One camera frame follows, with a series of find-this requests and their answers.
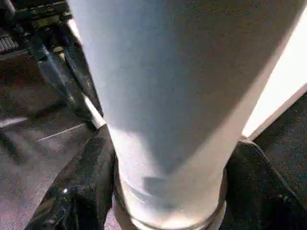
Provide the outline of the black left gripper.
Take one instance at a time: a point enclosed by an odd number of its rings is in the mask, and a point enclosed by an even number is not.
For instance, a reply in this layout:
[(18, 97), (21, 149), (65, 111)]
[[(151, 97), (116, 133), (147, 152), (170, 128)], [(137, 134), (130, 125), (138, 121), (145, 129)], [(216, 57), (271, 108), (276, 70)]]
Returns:
[[(58, 16), (71, 19), (72, 13), (65, 0), (2, 0), (0, 2), (0, 26), (10, 28), (17, 23), (31, 23), (39, 19)], [(86, 104), (85, 95), (72, 72), (58, 53), (49, 51), (40, 40), (28, 41), (44, 80), (52, 86), (73, 113), (92, 129), (97, 122)]]

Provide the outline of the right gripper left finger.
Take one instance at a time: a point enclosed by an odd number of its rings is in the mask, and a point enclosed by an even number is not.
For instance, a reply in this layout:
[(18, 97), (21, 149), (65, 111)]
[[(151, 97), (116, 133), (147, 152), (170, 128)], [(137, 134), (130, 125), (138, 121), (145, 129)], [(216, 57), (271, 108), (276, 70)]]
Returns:
[(116, 154), (106, 125), (61, 170), (27, 230), (102, 230), (112, 207)]

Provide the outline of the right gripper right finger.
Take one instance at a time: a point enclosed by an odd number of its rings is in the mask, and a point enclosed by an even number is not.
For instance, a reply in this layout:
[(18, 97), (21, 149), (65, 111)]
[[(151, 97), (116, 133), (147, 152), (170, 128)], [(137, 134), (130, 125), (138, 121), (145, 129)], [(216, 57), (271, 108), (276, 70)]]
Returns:
[(227, 165), (222, 230), (305, 230), (307, 211), (257, 144), (237, 143)]

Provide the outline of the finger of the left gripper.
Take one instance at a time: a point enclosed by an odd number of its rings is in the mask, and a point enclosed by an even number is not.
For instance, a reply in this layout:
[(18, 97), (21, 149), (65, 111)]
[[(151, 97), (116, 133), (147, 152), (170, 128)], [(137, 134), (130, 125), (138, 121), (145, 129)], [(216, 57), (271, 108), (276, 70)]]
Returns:
[(84, 53), (79, 45), (69, 45), (64, 50), (65, 61), (82, 92), (90, 99), (97, 111), (103, 116), (103, 111), (94, 87)]

